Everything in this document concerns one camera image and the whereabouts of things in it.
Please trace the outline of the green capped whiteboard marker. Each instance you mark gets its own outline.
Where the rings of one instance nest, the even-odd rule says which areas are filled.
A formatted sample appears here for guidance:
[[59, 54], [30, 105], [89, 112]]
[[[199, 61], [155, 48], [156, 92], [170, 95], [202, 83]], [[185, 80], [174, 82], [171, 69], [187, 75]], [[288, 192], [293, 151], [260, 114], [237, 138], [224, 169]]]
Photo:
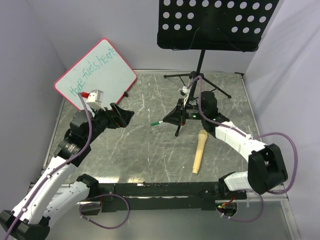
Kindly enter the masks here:
[[156, 126], [156, 125], [159, 125], [159, 124], [162, 124], [163, 121], [157, 121], [157, 122], [153, 122], [151, 123], [150, 125], [153, 127], [153, 126]]

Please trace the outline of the pink framed whiteboard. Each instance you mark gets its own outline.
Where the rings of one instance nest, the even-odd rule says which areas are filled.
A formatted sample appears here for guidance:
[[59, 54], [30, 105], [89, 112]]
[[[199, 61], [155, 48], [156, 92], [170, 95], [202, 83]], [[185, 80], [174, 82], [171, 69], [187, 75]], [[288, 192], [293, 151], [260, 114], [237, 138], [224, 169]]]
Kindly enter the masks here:
[[136, 73], [109, 40], [103, 38], [54, 83], [54, 88], [82, 110], [78, 93], [100, 90], [102, 105], [108, 107], [110, 103], [119, 103], [136, 80]]

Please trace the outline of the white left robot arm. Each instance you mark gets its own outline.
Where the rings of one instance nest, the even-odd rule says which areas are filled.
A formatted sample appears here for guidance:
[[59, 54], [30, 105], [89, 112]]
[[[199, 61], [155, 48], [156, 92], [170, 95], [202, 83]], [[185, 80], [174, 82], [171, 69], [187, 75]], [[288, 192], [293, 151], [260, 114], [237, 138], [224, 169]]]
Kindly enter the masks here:
[[111, 109], [93, 112], [77, 111], [69, 123], [64, 139], [59, 143], [49, 165], [28, 194], [12, 210], [3, 210], [0, 224], [5, 239], [44, 240], [54, 224], [76, 202], [93, 201], [99, 195], [99, 182], [83, 174], [71, 189], [54, 198], [55, 194], [91, 151], [91, 143], [106, 129], [125, 128], [134, 111], [124, 110], [116, 103]]

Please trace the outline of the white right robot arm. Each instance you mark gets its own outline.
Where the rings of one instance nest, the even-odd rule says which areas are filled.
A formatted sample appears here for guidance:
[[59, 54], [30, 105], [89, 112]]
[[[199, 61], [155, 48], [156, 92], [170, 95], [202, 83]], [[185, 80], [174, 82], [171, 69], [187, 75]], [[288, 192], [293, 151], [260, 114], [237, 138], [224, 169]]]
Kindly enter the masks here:
[[185, 125], [186, 120], [200, 120], [208, 134], [229, 145], [248, 163], [246, 171], [232, 172], [219, 179], [218, 193], [223, 199], [230, 199], [242, 190], [264, 194], [288, 179], [280, 148], [274, 143], [267, 145], [253, 139], [236, 127], [219, 112], [213, 92], [201, 92], [200, 101], [195, 105], [178, 99], [176, 107], [163, 118], [163, 122], [178, 127]]

